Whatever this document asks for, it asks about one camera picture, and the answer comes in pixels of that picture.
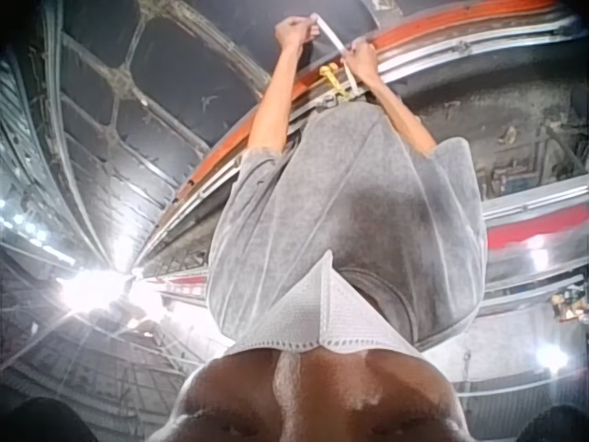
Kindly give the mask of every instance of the ceiling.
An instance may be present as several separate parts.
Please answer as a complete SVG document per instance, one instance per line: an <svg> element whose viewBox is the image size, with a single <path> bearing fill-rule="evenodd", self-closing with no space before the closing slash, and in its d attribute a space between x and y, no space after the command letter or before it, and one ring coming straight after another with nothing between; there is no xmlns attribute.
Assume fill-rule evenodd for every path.
<svg viewBox="0 0 589 442"><path fill-rule="evenodd" d="M0 351L5 364L0 396L9 400L0 406L14 406L30 396L59 397L80 412L100 440L143 440L161 426L185 377L227 342L174 317L129 331L129 309L120 306L108 315L68 316L55 277L80 268L130 270L177 190L260 100L278 55L270 37L277 21L318 12L348 42L448 3L454 1L340 0L337 7L330 0L42 2L26 38L14 41L0 60L0 221L11 226L0 226L2 332L10 337L10 346ZM333 51L320 39L299 67L305 69ZM515 58L532 64L536 57L522 49ZM492 60L503 63L499 55ZM521 122L522 132L532 134L547 116L566 109L569 86L580 71L579 66L568 67L573 79L555 83L541 78L519 91L499 89L492 76L487 76L489 87L466 91L466 82L477 74L471 64L455 64L454 70L441 69L436 76L424 72L396 87L410 96L436 136L468 133L477 140L473 156L478 164L500 169L506 160L489 152L510 121ZM456 72L462 75L459 81L458 76L450 81L448 76ZM528 74L524 71L522 82ZM549 92L538 106L548 112L523 109L522 97L539 97L539 90ZM505 101L497 107L500 94ZM447 103L457 95L462 110L450 114ZM494 124L487 123L490 114ZM468 118L448 123L461 115ZM555 180L552 173L534 173L537 183ZM206 202L210 207L201 206L207 216L223 205L229 185ZM195 214L187 235L158 250L149 262L152 275L194 268L206 273L206 251L216 224L215 214L207 216ZM563 262L578 260L586 255L578 235L558 237L549 243L550 250ZM496 293L488 298L512 295L502 286L509 278L534 276L534 263L520 258L513 249L491 252L497 265L488 282ZM518 289L533 285L525 282L517 281L522 285ZM182 302L178 299L167 298L170 311ZM201 298L185 300L196 308L191 315L203 312L197 308ZM511 340L514 346L562 333L573 336L569 341L579 347L580 329L557 322L543 328L549 312L534 308L541 313L514 315L522 319L507 321L502 328L503 334L521 332ZM207 320L202 316L198 322ZM583 407L579 391L587 388L586 375L576 376L573 370L557 382L538 373L532 358L511 358L514 346L503 347L505 363L493 371L485 367L497 357L489 345L489 352L473 357L472 376L464 377L463 365L458 369L444 356L452 352L463 357L483 347L493 328L502 324L493 317L477 321L471 334L439 349L446 355L437 356L458 390L501 391L461 399L476 437L513 436L556 402ZM523 323L526 332L521 331ZM525 408L512 408L523 402Z"/></svg>

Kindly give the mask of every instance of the gray t-shirt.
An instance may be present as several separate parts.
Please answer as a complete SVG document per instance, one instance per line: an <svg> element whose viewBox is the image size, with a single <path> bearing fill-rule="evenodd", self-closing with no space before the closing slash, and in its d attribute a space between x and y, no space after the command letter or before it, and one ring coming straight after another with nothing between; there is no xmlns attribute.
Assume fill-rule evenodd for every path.
<svg viewBox="0 0 589 442"><path fill-rule="evenodd" d="M486 246L466 140L425 157L379 107L343 104L315 115L292 155L244 154L214 233L209 308L236 340L332 250L334 268L424 350L476 315Z"/></svg>

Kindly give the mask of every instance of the orange rail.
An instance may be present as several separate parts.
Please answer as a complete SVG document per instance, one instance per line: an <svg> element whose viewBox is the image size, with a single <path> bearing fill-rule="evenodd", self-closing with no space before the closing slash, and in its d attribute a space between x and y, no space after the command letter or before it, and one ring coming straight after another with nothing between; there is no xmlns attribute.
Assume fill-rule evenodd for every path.
<svg viewBox="0 0 589 442"><path fill-rule="evenodd" d="M419 17L396 28L385 30L375 36L374 45L382 52L437 30L489 18L539 11L555 6L557 3L557 0L486 0L475 5L454 6L444 11ZM298 78L293 87L293 100L306 94L319 79L318 70ZM249 136L252 122L253 115L250 115L199 165L188 182L178 191L173 204L162 215L150 238L176 215L182 204L199 187L199 184L222 165L226 159L230 158L232 154L237 153L238 147Z"/></svg>

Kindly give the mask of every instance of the dark ceiling panel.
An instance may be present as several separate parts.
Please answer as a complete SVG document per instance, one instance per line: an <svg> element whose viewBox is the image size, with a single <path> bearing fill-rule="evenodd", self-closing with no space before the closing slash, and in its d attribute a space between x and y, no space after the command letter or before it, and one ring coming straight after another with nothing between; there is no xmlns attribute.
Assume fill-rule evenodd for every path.
<svg viewBox="0 0 589 442"><path fill-rule="evenodd" d="M100 161L109 159L109 145L103 133L87 122L74 108L62 100L64 129L80 145Z"/></svg>
<svg viewBox="0 0 589 442"><path fill-rule="evenodd" d="M91 180L103 188L108 187L109 177L104 168L81 145L68 140L67 151L74 164L82 169Z"/></svg>
<svg viewBox="0 0 589 442"><path fill-rule="evenodd" d="M249 52L269 72L273 70L279 54L274 26L286 17L309 16L317 12L344 44L376 28L362 0L185 1ZM310 61L315 62L333 52L333 45L322 37L314 43Z"/></svg>
<svg viewBox="0 0 589 442"><path fill-rule="evenodd" d="M211 145L256 104L220 55L166 18L147 23L131 73L144 93Z"/></svg>
<svg viewBox="0 0 589 442"><path fill-rule="evenodd" d="M111 180L110 188L116 198L121 200L121 204L125 204L127 207L141 213L144 217L142 218L143 221L145 221L146 218L155 222L161 214L161 210L159 208L155 207L153 204L137 195L123 181L117 179Z"/></svg>
<svg viewBox="0 0 589 442"><path fill-rule="evenodd" d="M117 131L121 140L177 182L186 180L200 162L194 150L139 101L121 102Z"/></svg>
<svg viewBox="0 0 589 442"><path fill-rule="evenodd" d="M62 48L61 86L62 92L94 120L109 124L114 100L109 82L66 47Z"/></svg>
<svg viewBox="0 0 589 442"><path fill-rule="evenodd" d="M172 190L131 154L120 147L110 151L110 165L131 184L137 186L164 208L173 198Z"/></svg>
<svg viewBox="0 0 589 442"><path fill-rule="evenodd" d="M456 0L396 0L396 3L404 16L410 16L425 9L451 5L456 3Z"/></svg>
<svg viewBox="0 0 589 442"><path fill-rule="evenodd" d="M139 23L134 0L65 0L64 30L109 67L124 62Z"/></svg>

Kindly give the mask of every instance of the red stripe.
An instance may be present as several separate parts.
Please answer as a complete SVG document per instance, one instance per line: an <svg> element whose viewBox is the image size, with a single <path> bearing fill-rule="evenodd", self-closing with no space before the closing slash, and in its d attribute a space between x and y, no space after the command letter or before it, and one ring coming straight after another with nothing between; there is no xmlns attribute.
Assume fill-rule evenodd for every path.
<svg viewBox="0 0 589 442"><path fill-rule="evenodd" d="M569 230L578 227L587 219L589 219L589 208L586 204L579 204L538 218L492 227L488 231L489 249L502 249L512 243L524 242L535 235L548 235Z"/></svg>

